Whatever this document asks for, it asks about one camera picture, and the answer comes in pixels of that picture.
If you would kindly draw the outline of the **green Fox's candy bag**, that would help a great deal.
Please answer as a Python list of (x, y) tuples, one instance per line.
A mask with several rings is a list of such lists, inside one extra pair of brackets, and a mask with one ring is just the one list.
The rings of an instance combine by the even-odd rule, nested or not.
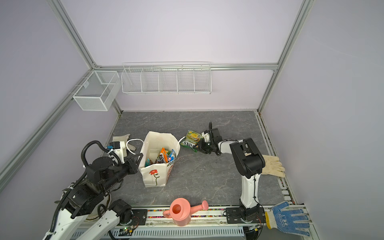
[(179, 140), (182, 147), (192, 149), (194, 152), (198, 151), (198, 143), (203, 139), (203, 136), (195, 131), (188, 131), (186, 136)]

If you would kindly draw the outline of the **blue M&M's packet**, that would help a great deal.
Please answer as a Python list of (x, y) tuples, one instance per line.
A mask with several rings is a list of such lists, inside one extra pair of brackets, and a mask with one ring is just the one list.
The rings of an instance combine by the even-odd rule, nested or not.
[(167, 152), (167, 160), (168, 160), (168, 163), (174, 161), (176, 158), (176, 152), (174, 149), (172, 149), (171, 151), (168, 151)]

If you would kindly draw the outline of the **teal snack pack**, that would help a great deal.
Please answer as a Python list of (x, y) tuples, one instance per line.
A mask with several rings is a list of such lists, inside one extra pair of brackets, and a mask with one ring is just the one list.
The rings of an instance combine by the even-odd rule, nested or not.
[(153, 164), (153, 162), (150, 159), (146, 159), (145, 168), (151, 166), (152, 164)]

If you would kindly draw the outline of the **white paper gift bag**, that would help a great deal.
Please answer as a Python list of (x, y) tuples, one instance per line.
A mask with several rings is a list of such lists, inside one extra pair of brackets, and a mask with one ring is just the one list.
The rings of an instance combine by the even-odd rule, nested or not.
[(169, 133), (148, 132), (142, 141), (140, 153), (143, 156), (139, 164), (146, 188), (166, 185), (179, 155), (180, 142)]

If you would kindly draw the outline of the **brown M&M's packet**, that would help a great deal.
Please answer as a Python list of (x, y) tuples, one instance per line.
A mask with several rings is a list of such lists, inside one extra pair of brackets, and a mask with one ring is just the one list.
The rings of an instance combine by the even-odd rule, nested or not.
[(156, 158), (154, 164), (164, 164), (167, 162), (167, 154), (160, 153)]

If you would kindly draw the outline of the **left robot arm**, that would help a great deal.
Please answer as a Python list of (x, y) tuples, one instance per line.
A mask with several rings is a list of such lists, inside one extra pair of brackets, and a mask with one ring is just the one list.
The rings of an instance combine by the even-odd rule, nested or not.
[(91, 141), (81, 152), (85, 172), (64, 190), (54, 212), (51, 227), (45, 234), (46, 240), (69, 240), (78, 227), (96, 212), (98, 221), (87, 229), (81, 240), (99, 240), (105, 234), (114, 239), (112, 230), (118, 225), (125, 226), (129, 236), (147, 220), (145, 210), (134, 210), (124, 200), (117, 199), (111, 204), (104, 200), (114, 192), (127, 175), (137, 173), (143, 154), (119, 157), (112, 143), (103, 147), (99, 141)]

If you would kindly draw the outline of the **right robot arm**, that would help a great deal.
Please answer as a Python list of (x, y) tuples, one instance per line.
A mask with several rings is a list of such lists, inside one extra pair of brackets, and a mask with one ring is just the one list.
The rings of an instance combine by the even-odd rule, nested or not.
[(229, 223), (246, 224), (265, 222), (265, 210), (258, 198), (259, 179), (266, 166), (264, 157), (253, 139), (224, 140), (217, 128), (202, 133), (203, 138), (193, 149), (217, 156), (231, 154), (239, 174), (242, 176), (242, 194), (238, 208), (227, 208), (225, 215)]

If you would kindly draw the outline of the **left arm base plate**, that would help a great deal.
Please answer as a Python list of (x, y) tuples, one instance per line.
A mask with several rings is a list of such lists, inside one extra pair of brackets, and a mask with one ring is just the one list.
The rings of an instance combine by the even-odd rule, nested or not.
[(144, 226), (148, 216), (148, 209), (132, 209), (130, 226)]

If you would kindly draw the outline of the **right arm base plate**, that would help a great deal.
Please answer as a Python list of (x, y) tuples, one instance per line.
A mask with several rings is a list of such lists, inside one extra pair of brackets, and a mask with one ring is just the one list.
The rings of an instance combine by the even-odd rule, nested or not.
[(226, 208), (223, 215), (228, 224), (264, 224), (266, 222), (261, 207), (245, 209), (244, 207)]

